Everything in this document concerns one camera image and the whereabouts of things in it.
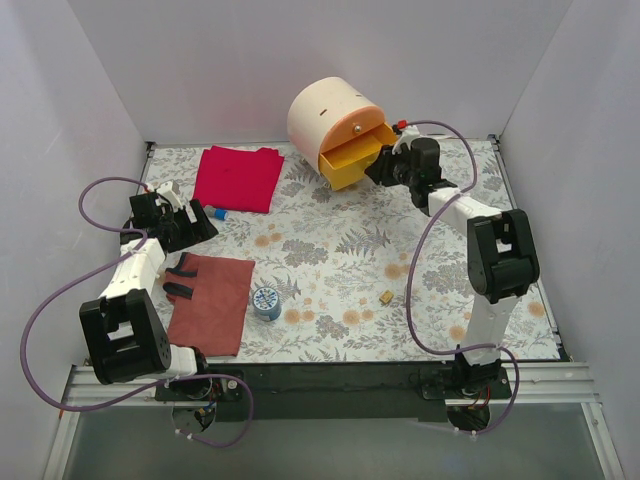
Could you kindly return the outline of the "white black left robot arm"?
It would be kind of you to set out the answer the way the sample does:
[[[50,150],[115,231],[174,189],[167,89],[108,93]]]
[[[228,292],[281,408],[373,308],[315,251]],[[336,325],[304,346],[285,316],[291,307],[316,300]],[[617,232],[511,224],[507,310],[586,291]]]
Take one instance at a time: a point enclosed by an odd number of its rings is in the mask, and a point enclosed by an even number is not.
[[[198,348],[170,342],[153,305],[151,293],[169,253],[210,240],[218,230],[201,203],[185,203],[173,181],[130,198],[132,215],[120,234],[120,253],[127,258],[116,267],[98,299],[79,310],[94,373],[102,384],[137,378],[178,379],[178,387],[193,400],[205,398],[213,377]]]

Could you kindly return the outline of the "blue patterned tape roll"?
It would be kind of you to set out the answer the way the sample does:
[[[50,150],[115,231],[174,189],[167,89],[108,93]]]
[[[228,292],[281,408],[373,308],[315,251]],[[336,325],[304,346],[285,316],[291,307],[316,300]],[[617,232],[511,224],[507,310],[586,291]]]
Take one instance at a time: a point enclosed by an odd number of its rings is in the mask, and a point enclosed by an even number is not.
[[[271,287],[260,287],[252,296],[252,306],[256,315],[263,321],[274,321],[279,318],[282,306],[280,295]]]

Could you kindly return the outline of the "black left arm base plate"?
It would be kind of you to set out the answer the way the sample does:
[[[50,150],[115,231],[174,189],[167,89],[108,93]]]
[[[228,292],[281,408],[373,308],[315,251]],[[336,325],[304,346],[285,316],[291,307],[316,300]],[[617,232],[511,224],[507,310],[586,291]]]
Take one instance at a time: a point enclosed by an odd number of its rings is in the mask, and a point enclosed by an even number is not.
[[[233,379],[216,377],[170,382],[168,386],[156,388],[154,399],[174,402],[235,402],[241,400],[244,389],[240,386],[239,380],[244,379],[244,373],[241,370],[230,370],[223,371],[222,374],[233,376]]]

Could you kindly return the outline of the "small brass sharpener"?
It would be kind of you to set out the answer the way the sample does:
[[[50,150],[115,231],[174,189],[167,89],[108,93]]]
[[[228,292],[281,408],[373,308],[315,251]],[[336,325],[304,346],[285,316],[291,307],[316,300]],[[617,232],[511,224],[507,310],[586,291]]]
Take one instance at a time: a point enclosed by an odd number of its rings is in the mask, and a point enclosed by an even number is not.
[[[388,305],[392,301],[393,297],[394,294],[391,291],[387,290],[380,295],[379,301],[383,305]]]

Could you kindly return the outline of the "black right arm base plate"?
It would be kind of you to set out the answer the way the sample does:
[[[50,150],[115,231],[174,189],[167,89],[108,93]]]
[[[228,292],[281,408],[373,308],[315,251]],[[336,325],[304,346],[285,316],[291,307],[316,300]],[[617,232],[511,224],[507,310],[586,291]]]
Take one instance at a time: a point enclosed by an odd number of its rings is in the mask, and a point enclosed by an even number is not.
[[[495,377],[463,383],[454,377],[451,368],[442,365],[440,368],[420,373],[417,392],[426,400],[472,399],[486,395],[498,400],[512,397],[512,389],[504,368],[500,368]]]

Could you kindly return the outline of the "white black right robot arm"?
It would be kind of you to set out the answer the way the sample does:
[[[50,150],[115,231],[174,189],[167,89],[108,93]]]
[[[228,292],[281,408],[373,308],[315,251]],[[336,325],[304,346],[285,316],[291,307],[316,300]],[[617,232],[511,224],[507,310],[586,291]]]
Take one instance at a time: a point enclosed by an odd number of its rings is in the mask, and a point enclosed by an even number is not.
[[[502,343],[519,300],[540,275],[527,214],[485,205],[446,180],[439,143],[418,136],[382,146],[366,169],[377,185],[404,186],[431,223],[441,220],[467,239],[467,272],[474,291],[471,318],[461,344],[451,350],[451,381],[475,397],[499,377]]]

